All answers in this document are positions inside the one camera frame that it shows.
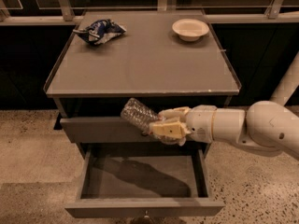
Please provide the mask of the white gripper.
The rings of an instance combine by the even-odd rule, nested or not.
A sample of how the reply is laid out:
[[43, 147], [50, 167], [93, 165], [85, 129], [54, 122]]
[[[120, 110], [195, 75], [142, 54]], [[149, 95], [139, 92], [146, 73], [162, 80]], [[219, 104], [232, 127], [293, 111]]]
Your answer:
[[213, 141], [212, 118], [216, 110], [217, 107], [214, 105], [199, 105], [192, 109], [187, 106], [165, 109], [158, 113], [159, 117], [186, 120], [187, 126], [179, 120], [164, 120], [152, 122], [149, 125], [149, 131], [156, 136], [174, 139], [181, 139], [189, 135], [196, 142], [211, 143]]

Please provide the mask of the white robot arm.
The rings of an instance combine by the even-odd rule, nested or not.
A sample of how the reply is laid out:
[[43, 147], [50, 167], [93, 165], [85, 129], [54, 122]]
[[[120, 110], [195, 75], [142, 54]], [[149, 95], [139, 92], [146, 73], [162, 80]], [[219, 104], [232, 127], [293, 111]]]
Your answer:
[[286, 153], [299, 160], [299, 117], [271, 101], [257, 102], [248, 110], [180, 107], [163, 110], [158, 117], [149, 132], [165, 142], [224, 142], [256, 155]]

